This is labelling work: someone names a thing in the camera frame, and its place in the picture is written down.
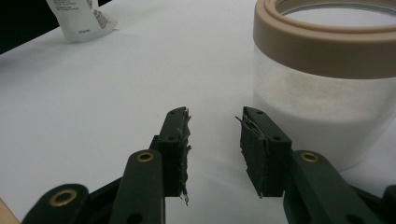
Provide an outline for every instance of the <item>jar rim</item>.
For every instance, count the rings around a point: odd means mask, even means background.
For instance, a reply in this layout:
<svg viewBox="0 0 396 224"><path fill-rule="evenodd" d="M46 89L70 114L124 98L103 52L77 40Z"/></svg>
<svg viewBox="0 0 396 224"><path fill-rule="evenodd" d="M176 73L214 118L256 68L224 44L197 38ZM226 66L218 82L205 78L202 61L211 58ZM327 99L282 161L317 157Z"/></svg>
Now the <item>jar rim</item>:
<svg viewBox="0 0 396 224"><path fill-rule="evenodd" d="M391 0L258 0L253 38L269 58L324 77L396 77L396 25L338 27L297 21L285 15L324 7L366 8L396 15Z"/></svg>

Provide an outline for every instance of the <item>brass screw insert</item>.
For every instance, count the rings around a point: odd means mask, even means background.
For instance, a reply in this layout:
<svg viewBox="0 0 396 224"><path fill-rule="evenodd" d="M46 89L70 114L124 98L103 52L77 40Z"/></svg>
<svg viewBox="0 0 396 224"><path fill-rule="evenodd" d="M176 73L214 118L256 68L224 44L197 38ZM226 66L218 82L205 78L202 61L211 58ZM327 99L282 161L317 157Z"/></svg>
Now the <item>brass screw insert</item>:
<svg viewBox="0 0 396 224"><path fill-rule="evenodd" d="M151 161L152 159L154 159L154 155L149 152L144 152L137 156L137 160L140 162Z"/></svg>
<svg viewBox="0 0 396 224"><path fill-rule="evenodd" d="M63 189L50 198L49 204L54 207L61 207L73 202L76 197L77 192L74 189Z"/></svg>
<svg viewBox="0 0 396 224"><path fill-rule="evenodd" d="M318 162L319 161L319 157L312 152L303 152L300 155L301 155L301 158L305 161L309 161L309 162Z"/></svg>

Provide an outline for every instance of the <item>white powder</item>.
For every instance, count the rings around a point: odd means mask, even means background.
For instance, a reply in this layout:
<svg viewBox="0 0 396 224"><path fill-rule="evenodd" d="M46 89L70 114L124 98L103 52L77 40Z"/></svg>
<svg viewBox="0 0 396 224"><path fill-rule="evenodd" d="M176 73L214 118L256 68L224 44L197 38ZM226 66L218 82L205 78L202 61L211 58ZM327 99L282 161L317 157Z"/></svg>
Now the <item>white powder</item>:
<svg viewBox="0 0 396 224"><path fill-rule="evenodd" d="M396 78L346 80L257 65L254 105L293 149L316 151L338 170L361 161L393 118Z"/></svg>

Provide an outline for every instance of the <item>plastic jar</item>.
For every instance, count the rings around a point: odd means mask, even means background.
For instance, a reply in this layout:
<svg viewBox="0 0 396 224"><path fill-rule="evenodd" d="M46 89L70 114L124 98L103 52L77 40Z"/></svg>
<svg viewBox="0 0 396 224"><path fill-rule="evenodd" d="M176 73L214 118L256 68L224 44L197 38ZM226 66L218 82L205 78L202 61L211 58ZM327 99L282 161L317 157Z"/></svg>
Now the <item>plastic jar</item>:
<svg viewBox="0 0 396 224"><path fill-rule="evenodd" d="M343 170L361 161L396 111L396 25L341 27L286 15L311 8L396 15L393 0L259 0L254 106L293 141Z"/></svg>

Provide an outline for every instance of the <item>tan jar lid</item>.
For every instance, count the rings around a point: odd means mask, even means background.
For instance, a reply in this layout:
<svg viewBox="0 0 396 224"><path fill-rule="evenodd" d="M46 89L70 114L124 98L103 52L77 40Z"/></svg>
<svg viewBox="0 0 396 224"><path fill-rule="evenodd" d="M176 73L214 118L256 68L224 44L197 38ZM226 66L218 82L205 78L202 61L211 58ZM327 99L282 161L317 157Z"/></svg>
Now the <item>tan jar lid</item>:
<svg viewBox="0 0 396 224"><path fill-rule="evenodd" d="M396 15L394 0L258 0L253 38L269 58L323 77L396 77L396 25L336 27L284 16L303 8L348 7Z"/></svg>

